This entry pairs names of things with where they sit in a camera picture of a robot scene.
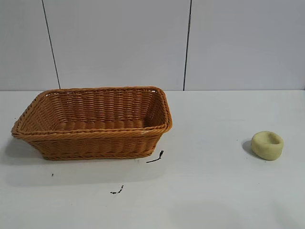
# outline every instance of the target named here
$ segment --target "yellow sponge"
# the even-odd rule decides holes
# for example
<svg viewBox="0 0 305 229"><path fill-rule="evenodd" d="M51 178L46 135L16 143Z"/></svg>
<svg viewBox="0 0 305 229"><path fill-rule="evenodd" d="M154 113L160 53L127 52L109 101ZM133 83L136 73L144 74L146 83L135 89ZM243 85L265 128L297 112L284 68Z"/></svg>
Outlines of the yellow sponge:
<svg viewBox="0 0 305 229"><path fill-rule="evenodd" d="M284 141L276 133L262 131L253 136L251 147L259 157L273 161L282 154Z"/></svg>

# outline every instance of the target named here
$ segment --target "black debris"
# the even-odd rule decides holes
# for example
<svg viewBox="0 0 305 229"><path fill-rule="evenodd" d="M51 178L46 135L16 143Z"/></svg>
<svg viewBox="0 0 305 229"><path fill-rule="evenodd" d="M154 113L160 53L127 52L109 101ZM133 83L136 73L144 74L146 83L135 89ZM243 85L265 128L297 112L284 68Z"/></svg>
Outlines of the black debris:
<svg viewBox="0 0 305 229"><path fill-rule="evenodd" d="M151 162L155 162L155 161L157 161L157 160L160 160L161 159L161 157L162 157L162 154L163 154L163 150L161 150L161 152L160 152L160 155L159 155L159 158L158 159L155 159L155 160L153 160L153 161L146 161L146 163L151 163Z"/></svg>
<svg viewBox="0 0 305 229"><path fill-rule="evenodd" d="M122 185L122 187L121 187L120 191L118 191L118 192L110 192L110 193L111 193L111 194L119 194L120 192L122 192L123 187L124 187L124 185Z"/></svg>

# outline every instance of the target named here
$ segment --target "wicker basket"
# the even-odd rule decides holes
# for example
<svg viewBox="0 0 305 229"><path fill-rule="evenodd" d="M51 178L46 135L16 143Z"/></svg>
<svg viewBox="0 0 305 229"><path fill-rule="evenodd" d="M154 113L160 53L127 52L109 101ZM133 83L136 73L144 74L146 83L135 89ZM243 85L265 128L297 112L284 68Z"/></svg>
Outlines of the wicker basket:
<svg viewBox="0 0 305 229"><path fill-rule="evenodd" d="M39 94L11 132L47 160L127 159L152 154L171 127L159 88L84 88Z"/></svg>

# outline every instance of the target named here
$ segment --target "white tabletop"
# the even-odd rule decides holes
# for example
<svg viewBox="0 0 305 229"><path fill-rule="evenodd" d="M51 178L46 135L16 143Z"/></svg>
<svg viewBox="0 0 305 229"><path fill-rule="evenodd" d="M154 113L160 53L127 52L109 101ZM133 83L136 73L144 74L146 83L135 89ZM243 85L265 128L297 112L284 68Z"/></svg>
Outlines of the white tabletop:
<svg viewBox="0 0 305 229"><path fill-rule="evenodd" d="M10 136L38 93L0 92L1 229L305 228L305 91L167 92L150 157L61 162ZM285 141L276 161L249 150L262 130Z"/></svg>

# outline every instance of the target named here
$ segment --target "black mark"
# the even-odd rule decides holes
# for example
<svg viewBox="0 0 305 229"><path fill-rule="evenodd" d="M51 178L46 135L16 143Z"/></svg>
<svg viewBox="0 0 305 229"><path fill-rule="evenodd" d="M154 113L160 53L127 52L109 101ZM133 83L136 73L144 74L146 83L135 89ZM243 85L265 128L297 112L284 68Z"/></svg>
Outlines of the black mark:
<svg viewBox="0 0 305 229"><path fill-rule="evenodd" d="M120 192L122 192L123 187L124 187L124 185L122 185L122 187L121 187L120 191L118 191L118 192L110 192L110 193L111 193L111 194L119 194Z"/></svg>
<svg viewBox="0 0 305 229"><path fill-rule="evenodd" d="M153 161L146 161L146 163L151 163L151 162L155 162L155 161L157 161L157 160L160 160L161 159L161 157L162 157L162 154L163 154L163 150L161 150L161 152L160 152L160 155L159 155L159 158L158 159L155 159L155 160L153 160Z"/></svg>

